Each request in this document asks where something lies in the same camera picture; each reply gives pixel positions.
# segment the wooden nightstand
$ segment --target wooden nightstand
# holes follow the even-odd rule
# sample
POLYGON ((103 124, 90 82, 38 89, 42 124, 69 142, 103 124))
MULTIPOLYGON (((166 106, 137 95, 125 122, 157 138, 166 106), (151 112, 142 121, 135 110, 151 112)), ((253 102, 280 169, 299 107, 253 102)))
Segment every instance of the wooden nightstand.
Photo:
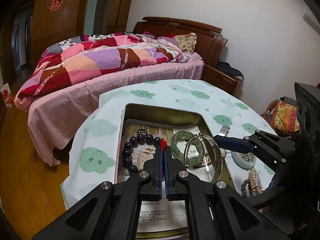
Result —
POLYGON ((202 70, 201 80, 214 85, 217 88, 224 90, 225 92, 233 95, 241 80, 235 77, 229 76, 221 70, 215 68, 210 64, 205 64, 202 70))

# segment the metal screw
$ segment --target metal screw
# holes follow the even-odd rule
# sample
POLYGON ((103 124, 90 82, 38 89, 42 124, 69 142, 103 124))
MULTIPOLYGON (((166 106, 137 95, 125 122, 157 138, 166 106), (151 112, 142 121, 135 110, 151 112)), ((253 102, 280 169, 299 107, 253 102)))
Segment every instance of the metal screw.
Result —
POLYGON ((141 172, 139 173, 139 176, 145 179, 146 177, 149 176, 149 172, 147 172, 147 171, 141 171, 141 172))
POLYGON ((111 185, 112 185, 111 182, 105 181, 105 182, 102 182, 100 186, 102 189, 109 189, 111 188, 111 185))
POLYGON ((189 175, 187 171, 179 171, 178 175, 182 178, 185 178, 189 175))
POLYGON ((225 188, 227 186, 227 184, 224 182, 224 181, 222 181, 222 180, 219 180, 218 182, 217 182, 217 187, 218 188, 225 188))

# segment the purple pillow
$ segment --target purple pillow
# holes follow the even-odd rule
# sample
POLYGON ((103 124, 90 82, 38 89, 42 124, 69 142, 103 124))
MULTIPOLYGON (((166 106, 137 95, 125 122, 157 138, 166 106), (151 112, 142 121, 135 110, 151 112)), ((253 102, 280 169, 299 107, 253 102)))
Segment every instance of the purple pillow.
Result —
POLYGON ((167 42, 171 42, 174 46, 179 47, 179 43, 178 43, 175 39, 168 38, 168 37, 164 37, 164 36, 158 37, 157 40, 159 40, 159 39, 164 39, 164 40, 166 40, 167 42))

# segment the table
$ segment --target table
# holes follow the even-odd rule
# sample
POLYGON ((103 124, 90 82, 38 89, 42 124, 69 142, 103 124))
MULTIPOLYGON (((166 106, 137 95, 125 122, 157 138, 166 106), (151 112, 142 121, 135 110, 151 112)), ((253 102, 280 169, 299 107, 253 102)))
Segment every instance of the table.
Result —
MULTIPOLYGON (((219 133, 222 125, 230 126, 229 137, 243 138, 253 134, 256 129, 275 134, 268 123, 251 108, 205 81, 149 81, 114 89, 100 95, 99 108, 76 132, 70 151, 70 175, 61 184, 66 208, 101 182, 114 182, 116 153, 120 144, 124 109, 128 103, 199 113, 213 135, 219 133), (91 163, 91 158, 94 160, 97 157, 99 160, 91 163)), ((248 178, 248 172, 235 164, 231 154, 227 154, 225 160, 236 190, 241 193, 240 188, 248 178)), ((254 167, 260 175, 263 189, 267 188, 274 172, 259 159, 254 167)))

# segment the patchwork quilt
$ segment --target patchwork quilt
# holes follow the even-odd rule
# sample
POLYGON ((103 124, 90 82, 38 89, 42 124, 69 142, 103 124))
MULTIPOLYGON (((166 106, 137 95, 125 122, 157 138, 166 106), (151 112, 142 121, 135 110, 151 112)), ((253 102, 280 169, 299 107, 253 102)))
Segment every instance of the patchwork quilt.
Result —
POLYGON ((82 35, 47 48, 16 100, 32 102, 34 97, 126 68, 187 60, 163 39, 132 33, 82 35))

